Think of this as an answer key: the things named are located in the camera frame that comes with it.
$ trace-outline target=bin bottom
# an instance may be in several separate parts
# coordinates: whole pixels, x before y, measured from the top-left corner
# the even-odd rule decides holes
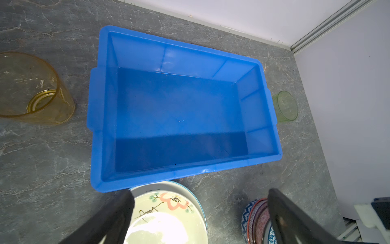
[[[118,81],[117,172],[248,154],[235,83],[134,69]]]

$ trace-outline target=black object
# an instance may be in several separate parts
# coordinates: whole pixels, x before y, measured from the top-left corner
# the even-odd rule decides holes
[[[105,205],[85,224],[59,244],[123,244],[134,209],[134,197],[129,190]]]
[[[383,226],[390,230],[390,197],[375,198],[371,206],[381,219]]]
[[[278,244],[342,244],[278,189],[270,189],[268,207]]]

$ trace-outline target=white wall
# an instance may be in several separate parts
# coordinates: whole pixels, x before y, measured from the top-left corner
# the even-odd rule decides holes
[[[291,46],[350,0],[125,0]]]
[[[344,217],[390,196],[390,1],[378,0],[296,55]]]

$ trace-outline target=glass rim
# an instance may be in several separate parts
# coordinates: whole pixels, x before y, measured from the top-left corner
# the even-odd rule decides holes
[[[291,98],[293,99],[293,101],[295,102],[295,106],[296,106],[297,109],[296,109],[296,115],[295,115],[295,117],[294,117],[293,119],[287,118],[287,117],[283,114],[282,110],[280,109],[280,106],[279,106],[279,95],[280,95],[281,93],[287,93],[288,95],[290,95],[290,97],[291,97]],[[293,97],[288,91],[280,91],[280,92],[277,94],[277,96],[276,96],[276,101],[277,101],[276,105],[278,106],[278,109],[279,109],[279,111],[280,111],[280,114],[281,114],[286,120],[288,120],[288,121],[294,121],[294,120],[296,120],[296,119],[298,118],[298,105],[296,104],[296,101],[295,101],[294,97]]]
[[[55,69],[48,62],[46,62],[45,60],[43,60],[41,58],[38,58],[37,56],[31,55],[31,54],[21,53],[21,52],[0,52],[0,55],[7,54],[7,53],[9,53],[9,54],[17,54],[17,55],[21,55],[21,56],[28,56],[28,57],[31,57],[33,59],[36,59],[39,62],[42,62],[46,66],[48,66],[49,69],[51,69],[51,71],[54,73],[54,75],[55,75],[55,77],[57,79],[57,87],[55,89],[55,93],[54,93],[53,97],[45,105],[41,106],[39,109],[31,111],[31,112],[24,113],[24,114],[15,114],[15,115],[3,115],[3,114],[0,114],[0,118],[18,118],[18,117],[23,117],[25,115],[34,114],[34,113],[39,112],[39,111],[43,110],[44,108],[46,108],[54,100],[54,98],[58,95],[58,93],[60,91],[61,81],[60,81],[60,77],[58,76],[58,74],[55,71]]]

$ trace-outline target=pink flower design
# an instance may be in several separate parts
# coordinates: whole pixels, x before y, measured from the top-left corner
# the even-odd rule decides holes
[[[171,204],[171,198],[163,198],[163,196],[165,195],[165,194],[167,194],[167,192],[165,192],[165,193],[163,193],[163,194],[161,194],[161,196],[160,196],[160,200],[161,201],[163,201],[163,202],[166,202],[167,204],[168,204],[168,208],[170,209],[170,210],[175,210],[175,209],[177,209],[178,207],[180,207],[180,208],[182,208],[182,209],[186,209],[187,207],[188,207],[188,204],[189,204],[189,202],[188,201],[186,201],[186,204],[185,205],[183,205],[183,204],[181,204],[181,203],[179,203],[179,202],[177,202],[177,201],[173,201],[173,202],[176,202],[176,205],[175,206],[172,206],[172,204]]]

